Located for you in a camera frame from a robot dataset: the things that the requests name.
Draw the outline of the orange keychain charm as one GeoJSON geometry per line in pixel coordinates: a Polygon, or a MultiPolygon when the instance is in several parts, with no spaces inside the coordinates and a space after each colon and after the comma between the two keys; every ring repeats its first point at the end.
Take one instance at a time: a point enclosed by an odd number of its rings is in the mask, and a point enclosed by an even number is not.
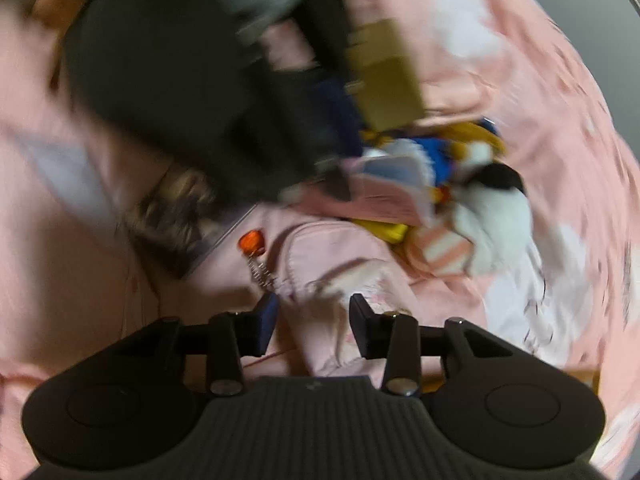
{"type": "Polygon", "coordinates": [[[246,258],[259,258],[266,252],[266,240],[262,230],[250,230],[238,240],[239,250],[246,258]]]}

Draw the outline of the pink card booklet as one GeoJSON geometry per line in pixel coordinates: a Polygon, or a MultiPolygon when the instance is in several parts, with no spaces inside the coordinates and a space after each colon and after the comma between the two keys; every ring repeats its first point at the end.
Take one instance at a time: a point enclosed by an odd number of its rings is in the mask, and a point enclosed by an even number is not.
{"type": "Polygon", "coordinates": [[[349,158],[322,180],[307,183],[295,208],[316,216],[427,224],[434,216],[431,181],[410,156],[349,158]]]}

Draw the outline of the pink zip pouch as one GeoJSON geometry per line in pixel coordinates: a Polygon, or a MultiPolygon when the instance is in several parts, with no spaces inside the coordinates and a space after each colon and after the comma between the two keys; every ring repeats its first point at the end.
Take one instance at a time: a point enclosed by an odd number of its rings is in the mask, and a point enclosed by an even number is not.
{"type": "Polygon", "coordinates": [[[419,312],[390,248],[345,221],[306,223],[288,233],[278,257],[277,291],[305,366],[320,377],[367,375],[381,383],[384,363],[360,356],[349,326],[353,294],[378,314],[419,312]]]}

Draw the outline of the brown cardboard box piece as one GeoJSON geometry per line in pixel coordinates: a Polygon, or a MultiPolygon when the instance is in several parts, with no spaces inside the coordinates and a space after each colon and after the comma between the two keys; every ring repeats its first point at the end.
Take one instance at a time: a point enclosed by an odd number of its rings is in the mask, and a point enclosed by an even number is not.
{"type": "Polygon", "coordinates": [[[358,110],[374,132],[394,130],[424,117],[416,70],[393,20],[362,26],[346,50],[358,110]]]}

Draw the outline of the Donald Duck plush toy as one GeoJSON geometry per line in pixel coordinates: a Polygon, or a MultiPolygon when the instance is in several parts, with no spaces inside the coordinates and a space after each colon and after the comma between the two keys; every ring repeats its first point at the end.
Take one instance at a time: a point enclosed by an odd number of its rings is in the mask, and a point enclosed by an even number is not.
{"type": "MultiPolygon", "coordinates": [[[[498,162],[506,144],[488,119],[440,127],[425,136],[369,136],[362,157],[410,156],[422,164],[431,181],[434,214],[451,200],[451,188],[471,170],[498,162]]],[[[400,223],[348,219],[390,244],[400,243],[412,226],[400,223]]]]}

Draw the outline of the white black plush toy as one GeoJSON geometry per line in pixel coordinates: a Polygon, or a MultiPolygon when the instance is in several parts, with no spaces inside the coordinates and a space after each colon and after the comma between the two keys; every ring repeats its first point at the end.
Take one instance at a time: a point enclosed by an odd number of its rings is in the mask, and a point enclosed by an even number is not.
{"type": "Polygon", "coordinates": [[[481,276],[515,266],[533,238],[533,214],[523,180],[492,162],[452,191],[433,219],[404,240],[410,266],[426,276],[481,276]]]}

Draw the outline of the pink cloud-print bedsheet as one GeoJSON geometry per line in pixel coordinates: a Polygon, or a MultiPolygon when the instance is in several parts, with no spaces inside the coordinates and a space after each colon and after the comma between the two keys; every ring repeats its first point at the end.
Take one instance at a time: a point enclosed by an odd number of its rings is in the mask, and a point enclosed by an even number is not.
{"type": "MultiPolygon", "coordinates": [[[[526,185],[534,232],[518,262],[431,276],[425,231],[393,252],[327,206],[259,206],[269,262],[290,298],[250,374],[361,372],[336,323],[307,330],[310,290],[349,258],[376,270],[376,299],[427,322],[465,315],[566,370],[600,377],[606,423],[593,465],[618,478],[639,433],[639,166],[570,40],[535,0],[347,0],[359,24],[393,18],[416,62],[425,132],[487,114],[526,185]]],[[[198,322],[215,300],[245,307],[250,274],[226,240],[182,281],[143,263],[125,217],[167,176],[146,152],[52,89],[55,33],[1,0],[1,474],[36,464],[20,426],[39,384],[163,314],[198,322]]]]}

